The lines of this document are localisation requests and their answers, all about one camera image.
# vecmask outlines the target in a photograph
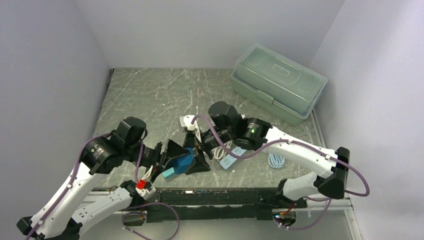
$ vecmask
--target gray marble table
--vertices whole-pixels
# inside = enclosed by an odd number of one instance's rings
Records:
[[[232,69],[208,68],[117,68],[115,69],[99,114],[96,134],[115,129],[122,119],[136,117],[147,124],[148,136],[144,143],[154,147],[167,139],[182,144],[184,134],[179,132],[180,116],[206,114],[217,101],[235,106],[240,114],[263,119],[280,130],[306,142],[322,146],[316,120],[310,115],[299,126],[292,126],[261,109],[231,88]],[[207,129],[199,120],[200,128]],[[253,188],[276,187],[281,179],[295,178],[310,172],[307,168],[286,159],[280,169],[268,165],[268,154],[259,153],[238,160],[229,170],[223,170],[217,160],[208,160],[211,171],[180,174],[171,180],[159,176],[156,187],[185,188]],[[99,188],[116,186],[134,178],[134,165],[122,166],[103,181]]]

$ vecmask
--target gray wall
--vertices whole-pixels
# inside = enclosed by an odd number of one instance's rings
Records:
[[[0,239],[23,239],[92,136],[109,67],[74,1],[0,1]]]
[[[309,66],[344,0],[76,0],[111,68],[233,68],[253,43]]]
[[[353,197],[364,239],[423,239],[424,3],[347,0],[311,68],[328,77],[317,115],[327,145],[369,181]],[[348,188],[363,192],[349,174]]]

